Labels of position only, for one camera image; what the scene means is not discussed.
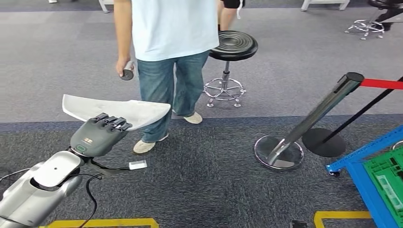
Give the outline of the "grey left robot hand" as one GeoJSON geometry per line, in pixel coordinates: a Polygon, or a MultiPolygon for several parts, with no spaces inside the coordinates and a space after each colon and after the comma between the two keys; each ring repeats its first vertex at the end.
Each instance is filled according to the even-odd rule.
{"type": "Polygon", "coordinates": [[[71,137],[71,148],[86,157],[101,157],[122,140],[133,125],[123,117],[100,113],[88,119],[71,137]]]}

